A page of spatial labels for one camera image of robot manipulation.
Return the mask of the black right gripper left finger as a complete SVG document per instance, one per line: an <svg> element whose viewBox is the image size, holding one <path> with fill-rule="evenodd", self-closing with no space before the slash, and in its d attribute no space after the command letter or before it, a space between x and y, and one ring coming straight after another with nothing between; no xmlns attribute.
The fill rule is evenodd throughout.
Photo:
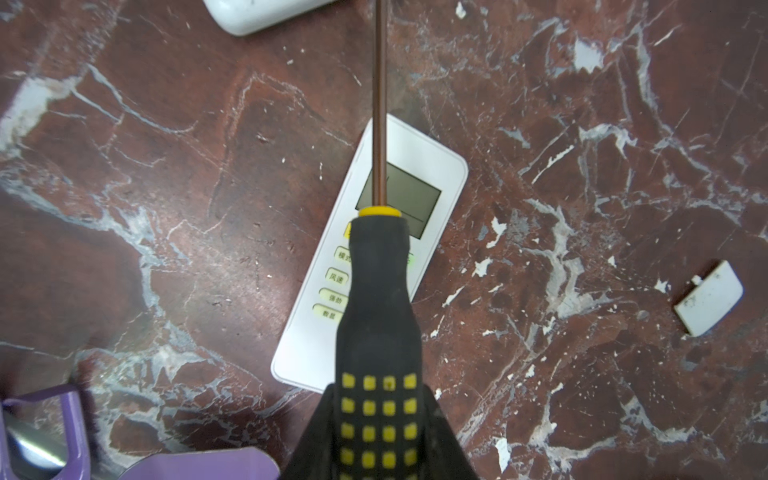
<svg viewBox="0 0 768 480"><path fill-rule="evenodd" d="M325 389L280 480L331 480L336 478L333 460L335 440L335 385Z"/></svg>

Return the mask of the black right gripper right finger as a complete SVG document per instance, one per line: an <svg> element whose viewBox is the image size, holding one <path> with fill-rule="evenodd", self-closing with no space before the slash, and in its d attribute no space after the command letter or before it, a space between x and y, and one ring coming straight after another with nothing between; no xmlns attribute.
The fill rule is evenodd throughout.
<svg viewBox="0 0 768 480"><path fill-rule="evenodd" d="M478 480L428 385L424 386L424 407L422 478Z"/></svg>

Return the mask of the black yellow screwdriver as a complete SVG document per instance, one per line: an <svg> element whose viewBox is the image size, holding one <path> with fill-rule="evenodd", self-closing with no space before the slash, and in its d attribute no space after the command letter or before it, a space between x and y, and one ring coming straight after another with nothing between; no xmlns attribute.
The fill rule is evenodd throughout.
<svg viewBox="0 0 768 480"><path fill-rule="evenodd" d="M408 225L387 204L387 16L387 2L376 2L372 204L351 223L351 284L336 340L333 461L341 479L422 476L422 355L407 291Z"/></svg>

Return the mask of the white air conditioner remote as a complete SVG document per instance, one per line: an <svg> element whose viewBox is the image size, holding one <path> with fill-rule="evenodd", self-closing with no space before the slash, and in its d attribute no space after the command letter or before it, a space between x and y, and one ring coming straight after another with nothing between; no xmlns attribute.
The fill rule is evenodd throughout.
<svg viewBox="0 0 768 480"><path fill-rule="evenodd" d="M302 282L271 363L279 382L322 392L334 380L336 330L351 283L350 223L371 203L373 128L367 126ZM387 119L387 200L410 231L407 289L424 277L468 178L458 153Z"/></svg>

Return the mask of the white battery cover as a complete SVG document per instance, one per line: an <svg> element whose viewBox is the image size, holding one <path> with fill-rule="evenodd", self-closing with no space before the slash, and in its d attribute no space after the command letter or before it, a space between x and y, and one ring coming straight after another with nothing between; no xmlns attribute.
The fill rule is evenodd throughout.
<svg viewBox="0 0 768 480"><path fill-rule="evenodd" d="M673 310L688 334L699 337L719 323L741 300L744 287L727 260L674 305Z"/></svg>

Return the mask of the white remote with red buttons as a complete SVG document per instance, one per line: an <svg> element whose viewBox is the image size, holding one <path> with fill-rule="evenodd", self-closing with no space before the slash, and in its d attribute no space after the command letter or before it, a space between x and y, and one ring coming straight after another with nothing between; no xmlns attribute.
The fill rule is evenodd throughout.
<svg viewBox="0 0 768 480"><path fill-rule="evenodd" d="M333 3L334 0L204 0L227 33L246 36Z"/></svg>

